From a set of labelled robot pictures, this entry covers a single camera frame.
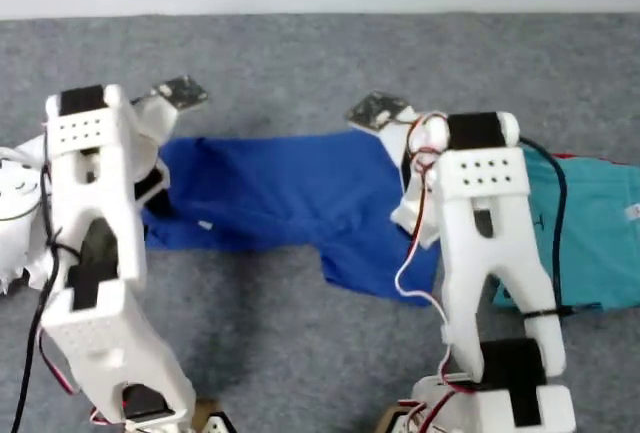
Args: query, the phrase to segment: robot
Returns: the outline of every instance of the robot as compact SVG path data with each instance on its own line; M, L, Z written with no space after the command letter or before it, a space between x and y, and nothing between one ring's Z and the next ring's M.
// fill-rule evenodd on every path
M439 375L420 380L401 405L411 415L396 415L382 431L575 431L569 390L548 383L563 373L566 356L553 287L538 257L515 117L418 114L405 100L374 92L347 120L381 140L404 189L391 220L416 244L439 237L445 271L444 308L427 295L444 321L447 353ZM476 311L489 275L511 293L525 338L480 341ZM464 373L446 374L451 354ZM419 410L424 421L410 423Z
M171 214L168 171L157 149L178 112L204 99L188 77L134 101L117 85L65 91L47 100L46 133L36 141L51 177L51 273L44 287L51 294L36 325L68 360L95 406L92 419L123 424L125 431L234 432L220 414L194 428L193 387L136 301L146 280L138 209L146 203ZM445 266L439 311L447 355L439 375L414 386L404 404L411 412L394 417L383 433L575 431L569 390L548 383L563 372L565 351L551 282L538 258L513 115L418 114L404 100L374 93L348 118L378 135L398 166L404 196L392 220L414 233L414 247L439 237ZM489 229L479 227L479 217ZM113 257L83 251L96 221L107 225ZM475 313L489 274L505 283L523 312L526 338L480 342ZM446 373L451 355L463 373ZM413 423L420 414L426 417Z
M198 433L234 432L219 412L192 423L193 387L136 300L147 274L139 209L171 214L169 172L158 149L179 113L206 98L187 76L133 101L118 85L64 91L46 102L44 135L4 152L13 164L12 182L23 183L18 171L30 175L19 189L21 212L15 214L14 205L6 232L17 238L20 231L24 238L31 229L28 250L41 254L27 251L24 266L32 271L37 263L49 275L35 285L47 296L36 320L38 335L46 332L68 360L78 389L94 405L94 423L151 433L195 432L192 424L200 423ZM36 214L44 217L45 234ZM104 251L91 246L96 236ZM13 263L20 266L19 258ZM63 388L75 393L45 361Z

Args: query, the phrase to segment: blue cloth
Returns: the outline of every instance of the blue cloth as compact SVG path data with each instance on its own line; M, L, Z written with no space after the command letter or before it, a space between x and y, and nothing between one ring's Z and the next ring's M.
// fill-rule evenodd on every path
M389 219L402 189L377 138L358 131L268 140L186 138L171 141L161 156L171 170L177 217L144 213L149 248L311 244L328 282L399 298L393 280L409 237ZM213 227L198 226L201 221ZM439 255L439 244L419 249L403 287L430 291Z
M525 150L530 207L540 259L552 274L551 252L560 188L552 167ZM568 184L560 248L565 305L599 303L603 309L640 304L640 168L594 158L558 159ZM512 305L501 286L494 298Z
M148 246L265 250L314 245L330 283L400 299L393 275L407 235L389 220L402 191L380 142L357 131L269 140L181 139L161 152L171 169L178 217L145 212ZM525 150L531 214L540 258L551 275L559 187L550 165ZM567 305L640 304L640 168L605 160L559 160L569 195L561 248ZM198 221L213 224L211 230ZM439 245L418 250L403 276L407 289L431 290ZM500 287L494 302L511 305Z

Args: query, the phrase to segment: white wire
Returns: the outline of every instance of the white wire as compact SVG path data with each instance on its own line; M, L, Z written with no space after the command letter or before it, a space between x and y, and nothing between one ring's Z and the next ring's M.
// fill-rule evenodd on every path
M423 201L420 204L420 209L424 211L424 207L425 205ZM440 318L442 319L442 325L445 329L445 332L448 333L449 320L447 319L447 314L445 313L444 308L442 307L440 302L433 295L431 295L431 293L427 291L424 291L424 290L407 291L404 288L402 288L402 286L400 285L400 279L402 278L402 274L407 270L407 268L409 268L409 265L411 264L411 261L413 260L413 257L415 256L416 251L418 250L418 246L420 244L420 233L422 232L423 224L424 224L424 218L421 218L420 224L417 225L417 231L415 232L415 240L411 245L411 249L407 254L407 258L404 260L404 263L402 263L402 266L400 266L400 268L396 272L394 283L395 283L397 292L401 296L404 296L405 298L423 298L427 300L429 303L431 303L433 307L440 314ZM447 365L449 358L451 357L451 343L448 338L445 339L445 342L447 344L447 349L444 353L444 356L442 357L442 360L440 361L440 364L438 365L438 375L440 376L443 383L446 383L444 378L444 368Z

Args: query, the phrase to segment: red wire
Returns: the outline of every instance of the red wire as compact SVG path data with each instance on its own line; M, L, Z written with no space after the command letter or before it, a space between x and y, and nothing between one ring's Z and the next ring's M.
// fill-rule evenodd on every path
M455 391L450 391L440 399L440 401L436 404L436 406L434 406L433 409L429 412L429 414L427 415L427 418L425 418L424 422L420 426L420 429L418 430L418 433L427 433L429 426L431 425L431 423L433 423L433 420L435 419L435 417L438 416L438 413L440 413L440 410L444 407L444 405L447 404L447 402L455 394L456 394Z
M51 362L51 360L47 357L47 354L44 352L44 347L42 346L42 330L40 330L40 333L38 334L38 350L40 351L40 355L44 360L44 364L47 365L47 368L56 379L60 387L65 391L65 393L69 396L77 394L78 392L74 391L67 379L60 374L56 366Z
M451 383L449 380L447 380L447 367L449 366L449 363L451 363L451 355L449 355L449 357L447 358L446 363L444 364L444 366L442 368L442 381L444 381L444 384L447 385L449 388L451 388L456 393L464 393L465 395L474 394L476 392L476 390L474 390L472 388L465 388L464 386L456 385L455 383Z

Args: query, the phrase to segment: cable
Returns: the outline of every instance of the cable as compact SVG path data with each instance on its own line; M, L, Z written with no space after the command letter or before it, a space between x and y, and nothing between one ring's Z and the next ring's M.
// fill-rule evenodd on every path
M40 326L38 328L38 350L40 351L40 355L42 356L42 359L44 360L45 365L47 365L47 368L49 369L53 377L56 379L60 387L65 391L65 393L67 393L67 395L69 396L77 395L78 393L80 393L80 389L75 388L71 384L71 382L66 378L62 370L58 368L55 365L55 363L53 363L53 361L51 361L47 356L47 354L44 352L44 347L42 346L43 333L44 333L44 330L42 329L42 326Z
M51 275L45 282L42 291L40 292L40 296L38 297L38 304L36 306L36 310L33 313L33 318L31 319L31 326L29 327L29 337L27 339L27 352L24 360L24 370L22 373L22 383L20 385L20 395L18 397L18 405L16 406L16 411L13 418L13 425L11 427L11 433L18 433L20 430L20 424L22 423L22 415L24 413L24 407L27 401L27 392L29 391L29 380L31 379L31 367L33 366L33 353L36 345L36 340L38 336L38 330L40 328L40 320L42 319L42 314L49 300L49 296L51 295L51 291L53 289L53 285L56 282L58 277L58 271L60 269L60 256L58 254L58 250L62 245L56 242L57 234L53 234L53 226L51 223L51 215L49 211L49 205L47 200L47 188L46 188L46 178L50 176L49 167L48 167L48 139L47 139L47 131L45 127L44 133L44 164L40 169L40 203L42 205L42 217L44 221L44 228L47 237L47 246L51 250L51 256L53 258L53 267L51 270ZM66 251L72 254L75 254L78 258L80 254L69 247L64 247Z
M558 185L560 186L560 197L558 199L558 211L556 213L556 223L553 229L553 246L551 250L551 268L553 275L553 294L556 300L556 308L559 316L568 316L574 313L571 306L565 306L562 301L562 278L560 275L560 242L562 240L562 227L564 225L564 215L567 207L567 177L562 170L558 161L543 146L535 141L520 137L520 142L530 146L540 154L553 167L558 177Z
M94 425L99 426L108 426L111 425L111 422L107 420L102 414L98 411L98 409L94 406L91 408L89 412L89 421Z
M429 429L429 426L431 426L431 423L433 423L433 420L435 420L436 416L438 416L438 413L440 413L440 410L442 410L444 405L446 405L447 402L455 394L456 394L455 391L449 391L446 395L444 395L440 399L440 401L436 404L436 406L434 406L433 409L427 415L427 418L424 420L424 422L420 426L420 429L418 430L418 433L427 433L427 430Z
M423 291L423 290L407 291L404 288L402 288L402 285L400 284L400 279L402 278L402 274L407 270L407 268L411 264L411 261L413 260L413 257L415 256L416 251L418 249L418 245L420 243L419 240L420 240L420 233L422 231L422 224L423 224L422 217L424 216L426 194L427 194L427 189L425 184L425 178L423 176L422 190L420 192L420 208L418 210L418 218L416 220L416 225L413 229L413 233L411 234L411 243L409 245L409 251L407 252L407 256L406 256L406 259L404 260L404 263L402 264L402 266L400 266L400 268L396 272L396 275L394 278L394 284L396 287L396 291L401 296L404 296L405 298L423 298L426 301L428 301L431 305L433 305L434 308L438 311L440 318L442 319L442 325L446 332L449 329L449 320L447 319L447 314L445 313L444 308L442 307L440 302L433 295L431 295L426 291ZM453 384L447 380L446 368L451 359L451 343L449 341L446 341L446 344L447 344L447 348L446 348L445 354L442 357L440 364L438 365L438 375L440 376L442 383L446 384L447 386L449 386L451 389L453 389L458 393L465 393L465 394L474 393L475 390L473 389L465 388L460 385Z

